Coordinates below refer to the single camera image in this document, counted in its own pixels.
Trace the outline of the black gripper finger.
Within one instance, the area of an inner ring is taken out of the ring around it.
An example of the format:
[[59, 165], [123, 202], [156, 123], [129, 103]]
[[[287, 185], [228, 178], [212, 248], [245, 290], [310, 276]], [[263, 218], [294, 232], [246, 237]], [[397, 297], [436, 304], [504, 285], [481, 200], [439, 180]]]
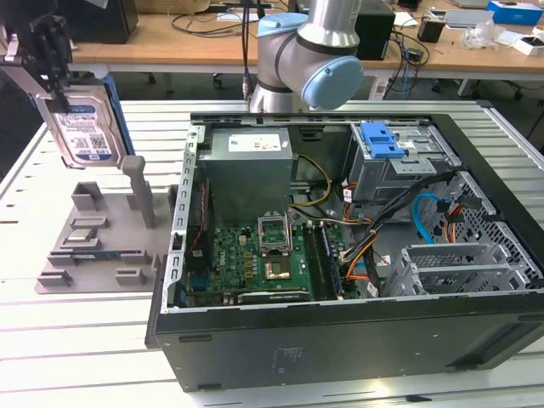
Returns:
[[69, 102], [64, 94], [64, 85], [69, 78], [71, 43], [65, 19], [46, 14], [32, 23], [38, 65], [47, 77], [47, 91], [52, 95], [54, 111], [68, 113]]

